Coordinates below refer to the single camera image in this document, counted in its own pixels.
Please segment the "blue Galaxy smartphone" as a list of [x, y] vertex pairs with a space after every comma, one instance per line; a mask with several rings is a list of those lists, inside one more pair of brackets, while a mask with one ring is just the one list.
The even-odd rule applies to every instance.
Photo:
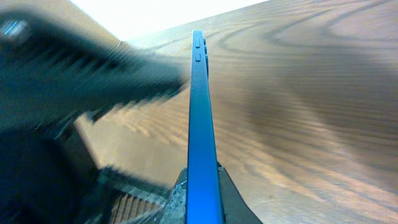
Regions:
[[224, 223], [208, 84], [208, 55], [201, 30], [192, 33], [185, 223]]

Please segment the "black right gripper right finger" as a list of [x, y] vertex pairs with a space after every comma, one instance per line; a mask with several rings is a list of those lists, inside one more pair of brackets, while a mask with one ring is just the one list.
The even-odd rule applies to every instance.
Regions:
[[218, 163], [221, 203], [226, 224], [262, 224], [248, 207], [224, 166]]

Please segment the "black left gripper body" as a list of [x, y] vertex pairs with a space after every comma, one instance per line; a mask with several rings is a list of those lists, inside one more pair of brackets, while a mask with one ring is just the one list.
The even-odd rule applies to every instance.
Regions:
[[103, 216], [98, 168], [74, 125], [1, 132], [1, 223], [93, 223]]

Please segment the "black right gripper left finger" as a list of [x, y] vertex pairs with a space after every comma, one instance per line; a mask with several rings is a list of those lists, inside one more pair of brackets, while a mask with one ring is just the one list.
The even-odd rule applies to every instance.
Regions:
[[163, 209], [160, 224], [185, 224], [187, 201], [187, 168], [184, 168]]

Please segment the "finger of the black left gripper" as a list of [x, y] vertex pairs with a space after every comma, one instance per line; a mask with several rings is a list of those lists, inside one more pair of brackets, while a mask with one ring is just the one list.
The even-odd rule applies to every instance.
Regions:
[[99, 170], [97, 183], [105, 189], [100, 223], [160, 222], [171, 188], [133, 176], [112, 166]]
[[96, 40], [34, 12], [1, 13], [3, 131], [170, 98], [183, 77], [160, 55]]

